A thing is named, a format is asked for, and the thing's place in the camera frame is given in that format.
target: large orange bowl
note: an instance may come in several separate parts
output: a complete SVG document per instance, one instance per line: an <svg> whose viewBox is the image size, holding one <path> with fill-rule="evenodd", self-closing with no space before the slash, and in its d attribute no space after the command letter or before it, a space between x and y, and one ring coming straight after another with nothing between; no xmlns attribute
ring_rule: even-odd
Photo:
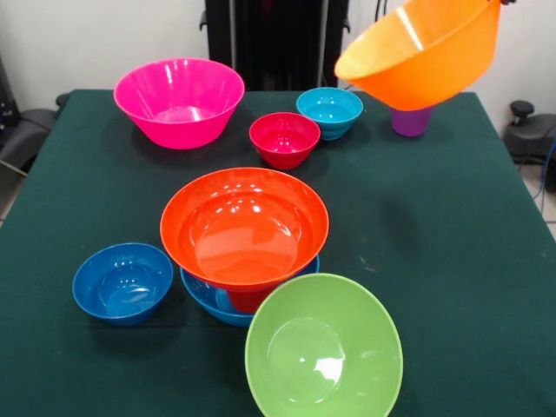
<svg viewBox="0 0 556 417"><path fill-rule="evenodd" d="M397 110L432 107L490 66L500 0L410 0L341 55L335 74Z"/></svg>
<svg viewBox="0 0 556 417"><path fill-rule="evenodd" d="M328 236L328 212L306 183L262 168L216 171L169 201L162 243L193 276L228 290L253 313L277 285L304 269Z"/></svg>

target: green bowl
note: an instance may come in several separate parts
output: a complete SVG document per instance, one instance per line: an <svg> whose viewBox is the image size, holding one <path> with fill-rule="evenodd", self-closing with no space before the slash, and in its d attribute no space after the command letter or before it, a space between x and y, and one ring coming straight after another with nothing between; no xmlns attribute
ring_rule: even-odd
<svg viewBox="0 0 556 417"><path fill-rule="evenodd" d="M245 369L267 417L384 417L400 392L400 337L360 284L309 274L282 284L249 328Z"/></svg>

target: light blue bowl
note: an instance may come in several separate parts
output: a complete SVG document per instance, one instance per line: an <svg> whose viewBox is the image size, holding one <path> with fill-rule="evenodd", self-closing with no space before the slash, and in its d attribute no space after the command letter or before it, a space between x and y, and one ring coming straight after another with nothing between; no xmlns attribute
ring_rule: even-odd
<svg viewBox="0 0 556 417"><path fill-rule="evenodd" d="M297 111L317 122L321 138L339 139L363 111L363 102L350 91L333 87L309 89L297 98Z"/></svg>
<svg viewBox="0 0 556 417"><path fill-rule="evenodd" d="M297 276L319 272L321 260L317 255ZM212 287L206 282L197 280L180 268L182 282L189 295L210 315L232 326L248 328L253 320L253 314L237 311L229 302L228 293L219 288Z"/></svg>
<svg viewBox="0 0 556 417"><path fill-rule="evenodd" d="M133 326L155 311L173 275L172 262L159 248L122 243L96 252L79 267L73 297L97 319Z"/></svg>

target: pink bowl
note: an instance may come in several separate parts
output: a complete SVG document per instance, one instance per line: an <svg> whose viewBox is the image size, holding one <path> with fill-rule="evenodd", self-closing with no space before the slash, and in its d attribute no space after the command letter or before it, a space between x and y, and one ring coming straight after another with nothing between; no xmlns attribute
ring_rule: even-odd
<svg viewBox="0 0 556 417"><path fill-rule="evenodd" d="M268 164L291 169L307 159L319 142L321 129L297 113L272 113L255 120L249 137Z"/></svg>
<svg viewBox="0 0 556 417"><path fill-rule="evenodd" d="M154 143L192 149L222 133L244 92L242 78L224 64L171 58L133 69L114 100Z"/></svg>

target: bowl rim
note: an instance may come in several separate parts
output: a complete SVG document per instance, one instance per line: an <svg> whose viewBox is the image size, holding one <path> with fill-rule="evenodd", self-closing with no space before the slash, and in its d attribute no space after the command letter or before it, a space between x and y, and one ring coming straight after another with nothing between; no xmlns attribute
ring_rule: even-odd
<svg viewBox="0 0 556 417"><path fill-rule="evenodd" d="M405 9L405 7L407 6L408 3L416 3L416 2L419 2L419 1L420 0L409 0L405 4L402 4L400 7L402 9ZM370 72L368 72L364 75L361 75L361 76L346 76L344 73L338 74L338 71L336 70L336 68L339 67L338 62L344 57L344 55L349 54L349 52L348 52L349 47L351 46L352 43L357 42L357 39L355 39L348 45L347 48L344 49L344 51L341 53L340 57L336 61L336 64L334 65L334 74L342 80L348 80L350 83L357 83L358 81L360 81L362 79L365 79L365 78L368 78L370 76L377 76L379 74L383 74L383 73L385 73L385 72L387 72L387 71L389 71L389 70L391 70L395 67L399 67L402 64L409 62L410 60L413 61L417 56L423 55L423 54L427 53L428 51L430 51L432 49L436 49L438 47L438 45L444 43L447 39L451 38L452 36L454 36L459 31L465 29L469 24L474 22L474 20L477 17L482 15L485 12L485 10L487 10L493 4L498 4L499 9L501 8L500 0L495 0L495 1L488 0L488 1L484 2L484 4L480 8L478 8L477 12L474 13L472 16L470 16L465 22L462 22L459 26L453 28L452 30L450 30L449 32L444 34L443 36L439 37L435 42L431 43L427 48L424 48L423 50L415 51L412 55L406 57L405 59L402 59L398 62L392 63L392 64L388 65L387 67L385 67L383 69L376 70L376 71L370 71ZM389 17L391 14L393 14L392 11L390 13L388 13L387 15L385 15L382 19L391 18L391 17ZM374 26L374 24L369 25L366 29L364 29L361 32L360 36L365 36L367 34L367 31L371 30L371 27L373 27L373 26Z"/></svg>
<svg viewBox="0 0 556 417"><path fill-rule="evenodd" d="M355 116L350 117L347 120L342 120L341 122L338 121L332 121L332 122L328 122L328 121L322 121L322 120L317 120L314 119L311 116L307 116L305 113L303 113L300 109L300 100L303 98L303 96L305 96L306 94L313 92L313 91L323 91L323 90L334 90L334 91L341 91L341 94L346 94L348 96L352 96L355 97L357 99L357 103L360 105L359 111L357 111L357 113L355 114ZM317 87L315 89L308 89L306 91L303 91L301 94L299 94L299 96L297 97L297 100L295 100L295 107L297 108L297 111L299 113L301 113L303 116L305 116L306 118L316 122L316 123L321 123L321 124L343 124L343 123L351 123L354 122L357 118L359 118L359 116L361 116L361 113L363 113L363 110L365 109L365 106L363 105L363 101L359 98L359 96L357 96L353 91L348 91L347 89L341 89L340 87Z"/></svg>
<svg viewBox="0 0 556 417"><path fill-rule="evenodd" d="M242 86L242 93L240 94L239 98L237 99L237 101L235 101L233 104L230 104L226 109L224 109L223 111L221 111L220 113L210 116L210 117L206 117L204 119L201 120L197 120L197 121L190 121L190 122L157 122L153 119L148 119L147 117L142 117L142 116L138 116L130 111L128 111L127 109L125 109L121 103L118 101L116 93L118 91L118 88L120 87L120 84L123 82L123 80L125 78L127 78L128 76L131 76L132 74L135 74L137 72L139 72L140 70L143 70L144 68L150 67L150 66L154 66L154 65L158 65L161 63L171 63L174 61L182 61L182 60L188 60L188 61L193 61L193 62L204 62L204 63L212 63L216 66L220 66L220 67L224 67L226 70L231 71L231 73L233 73L235 75L235 77L240 81L241 86ZM143 122L150 122L150 123L156 123L156 124L191 124L191 123L199 123L199 122L205 122L207 120L211 120L214 118L217 118L218 116L223 115L224 113L226 113L227 111L230 111L231 109L234 109L235 107L237 107L237 105L240 103L240 101L242 100L242 98L245 96L245 82L243 81L242 76L240 76L237 71L231 67L229 67L228 65L225 65L223 63L218 63L217 61L212 61L208 58L197 58L194 56L175 56L175 57L171 57L171 58L163 58L163 59L159 59L156 61L151 61L149 63L143 63L133 69L131 69L130 71L126 72L123 76L121 76L118 81L116 82L116 85L112 91L112 97L114 98L114 101L116 102L116 106L118 107L118 109L120 109L121 111L123 111L126 115L128 115L129 117L133 117L137 120L141 120Z"/></svg>
<svg viewBox="0 0 556 417"><path fill-rule="evenodd" d="M262 146L257 140L254 139L254 137L253 137L253 128L255 127L255 125L257 123L261 122L262 120L264 120L268 117L274 117L274 116L292 116L293 118L295 118L297 120L303 120L303 122L306 122L308 125L310 124L313 129L316 129L315 132L318 132L318 133L317 133L317 135L315 135L315 139L308 146L306 146L303 149L296 150L295 152L281 152L281 151L269 149L265 146ZM251 126L249 126L249 139L251 140L251 143L253 143L253 145L256 148L262 149L265 152L275 154L275 155L292 155L292 156L294 156L294 155L299 155L299 154L301 154L303 152L306 152L306 151L310 151L311 149L313 149L316 146L316 144L321 139L321 128L319 127L319 125L313 119L311 119L310 117L307 117L303 114L294 113L292 111L276 111L274 113L268 113L264 116L261 116L258 119L256 119L254 122L251 123Z"/></svg>
<svg viewBox="0 0 556 417"><path fill-rule="evenodd" d="M251 342L251 339L253 337L253 332L254 332L253 329L256 327L256 323L259 320L259 317L261 315L261 311L265 308L265 306L268 303L272 302L275 295L279 291L281 291L283 288L285 288L287 286L290 286L290 285L295 285L298 281L318 279L319 277L321 277L323 275L325 275L326 277L329 277L329 278L334 278L336 280L343 281L346 284L349 284L353 287L356 287L357 289L359 289L363 293L365 293L368 296L368 298L373 300L378 305L379 309L386 316L386 319L387 319L387 322L388 322L390 328L394 331L395 341L397 342L396 343L396 346L397 346L396 351L397 351L397 354L398 354L398 358L400 360L400 370L399 370L399 373L398 373L398 384L397 384L397 387L395 389L393 399L392 399L391 403L388 405L387 410L384 413L384 415L383 416L377 416L377 417L386 417L386 416L390 415L390 413L392 412L392 409L394 408L394 405L395 405L396 401L398 400L398 397L400 395L401 382L403 380L403 349L401 347L401 340L400 340L400 335L398 333L398 329L396 328L396 325L394 323L394 320L390 316L390 313L388 313L388 311L386 310L384 305L381 303L381 301L373 293L371 293L368 289L363 287L359 282L350 280L349 278L347 278L345 276L330 274L330 273L327 273L327 272L319 272L319 273L314 273L314 274L301 275L301 276L293 278L292 280L290 280L288 282L283 283L282 285L280 285L280 287L278 287L276 290L274 290L262 302L262 304L260 305L259 308L257 308L257 311L255 312L255 315L253 316L253 320L251 321L251 325L249 326L249 330L247 332L247 339L245 340L245 352L244 352L245 374L247 375L247 381L248 381L248 385L249 385L249 390L251 391L251 395L253 396L253 399L255 400L256 405L259 407L259 410L261 410L261 412L265 416L268 416L268 414L264 411L264 408L262 407L261 402L259 401L259 399L258 399L258 397L255 393L255 389L253 387L253 382L251 381L251 371L249 369L249 362L248 362L249 348L251 346L250 342Z"/></svg>
<svg viewBox="0 0 556 417"><path fill-rule="evenodd" d="M154 302L154 304L148 308L145 308L144 310L138 311L136 313L133 314L127 314L127 315L104 315L104 314L98 314L95 312L90 311L88 308L86 308L81 301L79 300L79 298L76 296L76 280L77 277L81 274L83 268L85 267L85 264L88 263L89 261L93 260L94 258L96 258L97 256L99 256L100 254L113 250L114 248L119 248L122 246L142 246L144 248L148 248L150 250L154 250L158 253L160 253L163 257L163 259L168 263L168 265L170 266L170 274L169 274L169 279L168 279L168 283L165 287L162 287L162 291L160 292L160 295L157 297L156 301ZM97 318L97 319L101 319L101 320L125 320L125 319L130 319L132 317L137 317L139 314L144 313L145 311L149 311L151 308L155 307L168 293L168 291L170 290L170 287L172 286L172 281L174 280L174 264L172 263L172 261L170 260L170 258L168 257L168 255L161 249L157 248L156 246L153 245L149 245L148 243L141 243L141 242L124 242L124 243L116 243L114 245L110 245L107 246L105 248L102 248L100 250L97 250L93 255L89 256L85 261L82 262L82 264L79 266L79 268L77 269L77 271L74 273L73 275L73 282L71 285L71 292L73 294L73 299L76 302L77 306L79 306L79 308L81 310L83 310L85 313Z"/></svg>
<svg viewBox="0 0 556 417"><path fill-rule="evenodd" d="M312 273L310 273L310 274L317 274L317 273L320 271L320 269L321 269L321 257L320 257L319 255L317 255L317 256L313 259L313 261L316 262L316 265L315 265L315 266L316 266L316 268L315 268L315 269L316 269L316 272L314 272L314 273L312 272ZM186 270L183 269L182 267L180 267L180 276L181 276L181 278L182 278L183 286L185 287L185 289L187 289L189 295L191 295L191 297L193 297L193 299L194 299L195 301L197 301L197 303L198 303L202 308L206 308L206 309L208 309L208 310L210 310L210 311L212 311L213 313L218 314L218 315L223 315L223 316L226 316L226 317L234 317L234 318L236 318L236 319L252 319L253 316L255 315L255 314L248 314L248 313L242 313L242 312L227 313L227 312L225 312L225 311L220 310L219 308L214 308L214 307L210 306L209 304L207 304L206 302L204 302L203 300L201 300L201 298L199 298L199 297L196 295L196 293L191 289L190 285L186 282L186 276L190 277L190 278L193 279L193 280L197 280L197 281L203 282L204 284L209 285L211 288L214 288L214 289L222 289L222 288L214 287L214 286L210 285L208 282L205 282L205 281L203 281L203 280L199 280L198 278L195 278L194 275L190 274L188 271L186 271Z"/></svg>
<svg viewBox="0 0 556 417"><path fill-rule="evenodd" d="M192 273L188 268L185 268L177 259L175 256L175 253L173 251L171 251L168 247L168 243L166 242L167 239L165 239L164 237L164 233L163 233L163 224L165 222L165 218L166 218L166 213L169 209L169 207L173 204L174 200L181 194L184 192L185 189L187 189L188 187L190 187L192 184L202 181L203 179L205 179L206 177L212 176L212 175L220 175L221 173L224 172L233 172L236 170L250 170L250 171L255 171L255 172L262 172L262 173L268 173L268 174L272 174L272 175L278 175L281 176L282 178L285 177L287 179L289 179L290 181L296 182L298 184L301 184L303 186L303 188L305 190L308 190L308 192L310 192L311 194L314 195L314 197L316 198L316 201L321 205L321 208L325 214L325 225L324 225L324 238L322 239L322 242L318 245L317 249L315 250L315 252L313 253L312 256L309 256L308 261L306 261L305 263L301 264L301 266L294 271L293 274L287 273L287 274L283 274L280 275L272 280L266 280L266 281L259 281L256 284L251 284L251 285L235 285L235 284L229 284L229 283L222 283L220 281L214 281L212 279L210 279L209 277L207 277L205 274L203 275L197 275ZM284 282L285 280L287 280L289 277L291 276L295 276L295 274L298 274L299 272L301 272L309 263L311 263L311 261L322 251L322 248L324 247L325 243L327 242L328 239L328 233L330 231L330 214L328 213L328 209L326 204L324 203L324 201L322 200L322 197L319 195L319 193L317 193L311 186L309 186L306 182L300 180L299 178L294 177L293 175L290 174L286 174L285 172L281 172L278 171L276 169L268 169L268 168L261 168L261 167L234 167L234 168L227 168L227 169L218 169L217 171L212 171L209 172L205 175L201 175L198 176L196 179L188 182L187 184L185 184L183 187L181 187L180 189L178 189L173 195L172 197L169 199L169 201L166 203L166 206L164 207L164 210L162 212L161 215L161 219L160 219L160 236L161 236L161 241L162 241L162 245L164 246L164 249L166 250L166 252L168 253L169 257L180 267L185 269L188 274L193 275L195 278L200 279L201 281L205 281L208 284L217 287L217 288L222 288L222 289L227 289L230 291L242 291L242 292L252 292L252 291L257 291L259 289L264 289L264 288L269 288L272 287L278 283Z"/></svg>

